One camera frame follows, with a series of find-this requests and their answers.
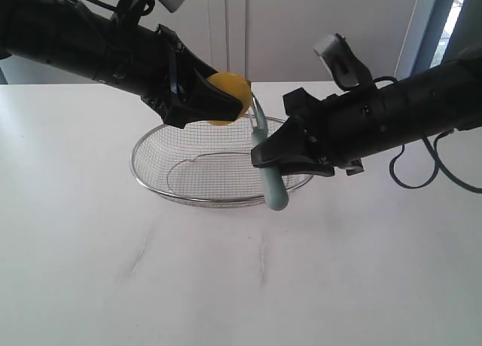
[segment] white wall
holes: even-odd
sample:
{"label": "white wall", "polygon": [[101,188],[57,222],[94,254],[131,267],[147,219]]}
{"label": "white wall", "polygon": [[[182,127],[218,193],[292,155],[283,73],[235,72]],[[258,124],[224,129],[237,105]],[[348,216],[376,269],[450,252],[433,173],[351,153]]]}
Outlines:
{"label": "white wall", "polygon": [[247,74],[252,81],[328,80],[313,45],[339,32],[375,75],[393,75],[415,3],[247,0]]}
{"label": "white wall", "polygon": [[[115,5],[118,0],[102,0]],[[214,63],[218,68],[226,63],[225,22],[209,23],[209,9],[219,12],[224,17],[224,0],[186,0],[181,8],[170,14],[157,3],[154,12],[142,19],[141,24],[149,29],[156,29],[162,23],[175,30],[182,41],[202,60]],[[89,5],[92,11],[110,17],[110,12],[97,6]],[[39,65],[19,57],[12,57],[0,63],[10,84],[49,84],[49,83],[83,83],[84,78],[71,75],[58,69]]]}

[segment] table surface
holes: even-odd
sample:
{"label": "table surface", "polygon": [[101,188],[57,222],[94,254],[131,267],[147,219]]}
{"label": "table surface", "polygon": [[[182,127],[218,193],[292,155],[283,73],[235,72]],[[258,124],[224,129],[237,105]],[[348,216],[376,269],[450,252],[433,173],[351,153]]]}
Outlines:
{"label": "table surface", "polygon": [[[255,84],[268,115],[303,85]],[[0,87],[0,344],[480,345],[482,204],[440,176],[314,179],[281,213],[183,207],[129,156],[160,119],[101,85]],[[480,181],[480,130],[441,143]],[[398,172],[432,162],[409,145]]]}

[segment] metal rim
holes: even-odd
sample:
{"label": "metal rim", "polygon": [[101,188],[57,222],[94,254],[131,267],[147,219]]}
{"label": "metal rim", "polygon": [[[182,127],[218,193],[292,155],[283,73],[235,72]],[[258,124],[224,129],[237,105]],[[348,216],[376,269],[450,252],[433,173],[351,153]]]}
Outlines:
{"label": "metal rim", "polygon": [[[281,121],[278,118],[271,118],[271,117],[267,116],[266,119],[268,121],[277,122],[278,124],[284,124],[284,121]],[[162,124],[162,125],[159,125],[159,126],[155,127],[154,129],[148,131],[143,137],[141,137],[141,139],[139,139],[139,141],[136,143],[136,145],[134,146],[134,149],[132,150],[132,152],[130,154],[130,171],[134,175],[134,178],[136,178],[136,181],[141,186],[148,189],[149,191],[152,191],[156,194],[159,194],[161,197],[167,197],[167,198],[171,198],[173,200],[188,201],[188,202],[199,203],[199,204],[201,204],[201,203],[205,203],[205,204],[234,204],[234,203],[248,203],[248,202],[251,202],[251,201],[264,201],[264,195],[262,195],[262,194],[257,195],[257,196],[253,196],[253,197],[235,197],[235,198],[228,198],[228,199],[215,199],[215,198],[213,198],[213,199],[199,199],[199,198],[195,198],[195,197],[183,197],[181,195],[177,195],[177,194],[169,193],[167,191],[162,191],[162,190],[159,190],[159,189],[152,188],[151,186],[149,186],[148,184],[143,182],[142,179],[137,174],[136,169],[134,167],[134,159],[136,157],[137,150],[139,149],[141,144],[150,135],[152,135],[153,133],[156,133],[157,131],[159,131],[159,130],[165,128],[165,127],[168,127],[168,126],[169,125]],[[314,175],[306,174],[306,179],[304,179],[302,182],[300,182],[299,184],[297,184],[295,186],[287,188],[286,191],[288,193],[291,193],[291,192],[295,191],[296,189],[301,188],[303,185],[306,185],[311,179],[313,179],[313,177],[314,177]]]}

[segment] yellow lemon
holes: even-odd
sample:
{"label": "yellow lemon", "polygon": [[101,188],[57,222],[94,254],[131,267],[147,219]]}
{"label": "yellow lemon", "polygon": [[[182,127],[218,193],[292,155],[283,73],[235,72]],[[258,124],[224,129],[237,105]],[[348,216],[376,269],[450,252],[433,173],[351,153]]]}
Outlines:
{"label": "yellow lemon", "polygon": [[[243,116],[251,106],[252,92],[247,80],[232,72],[218,72],[207,78],[208,82],[219,90],[236,97],[243,103],[243,110],[240,112],[238,118]],[[208,121],[211,125],[224,126],[233,123],[234,121]]]}

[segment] mesh basket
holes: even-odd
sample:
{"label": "mesh basket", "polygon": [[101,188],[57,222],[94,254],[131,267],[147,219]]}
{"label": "mesh basket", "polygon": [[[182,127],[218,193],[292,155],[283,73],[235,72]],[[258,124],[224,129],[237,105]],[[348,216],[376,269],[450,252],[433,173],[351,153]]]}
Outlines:
{"label": "mesh basket", "polygon": [[[282,121],[267,118],[269,132]],[[185,129],[161,125],[133,149],[137,181],[170,201],[197,207],[247,207],[264,203],[259,171],[251,164],[252,126],[247,116],[227,126],[206,122]],[[283,176],[288,191],[312,179]]]}

